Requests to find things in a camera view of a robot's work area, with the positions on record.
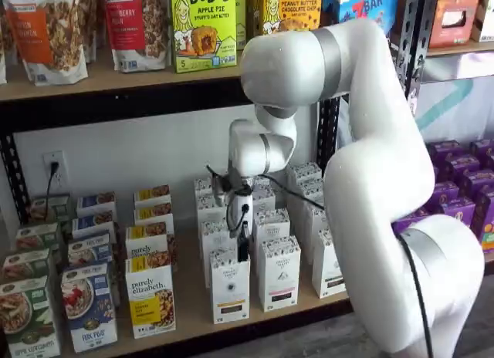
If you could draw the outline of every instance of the store shelf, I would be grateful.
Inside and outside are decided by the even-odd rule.
[[[7,68],[8,83],[0,86],[0,128],[13,133],[250,103],[238,66],[123,74],[113,70],[111,54],[102,51],[88,73],[88,79],[73,85],[33,86],[22,66]]]

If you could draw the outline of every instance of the wall outlet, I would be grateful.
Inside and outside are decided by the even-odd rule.
[[[47,152],[42,155],[43,163],[45,164],[46,176],[49,179],[51,173],[51,163],[56,161],[59,163],[59,168],[52,179],[52,185],[49,189],[50,193],[65,193],[69,192],[69,173],[63,151]]]

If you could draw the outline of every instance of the bobo's apple pie box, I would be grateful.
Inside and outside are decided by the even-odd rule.
[[[235,0],[171,0],[177,73],[235,66]]]

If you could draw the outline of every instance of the granola bag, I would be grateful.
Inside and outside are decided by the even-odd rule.
[[[79,0],[3,0],[15,44],[37,86],[87,78]]]
[[[164,69],[169,58],[168,0],[105,0],[115,70]]]

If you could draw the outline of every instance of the gray floor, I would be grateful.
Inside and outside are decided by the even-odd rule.
[[[494,357],[494,276],[484,278],[455,357]],[[353,314],[196,358],[385,358]]]

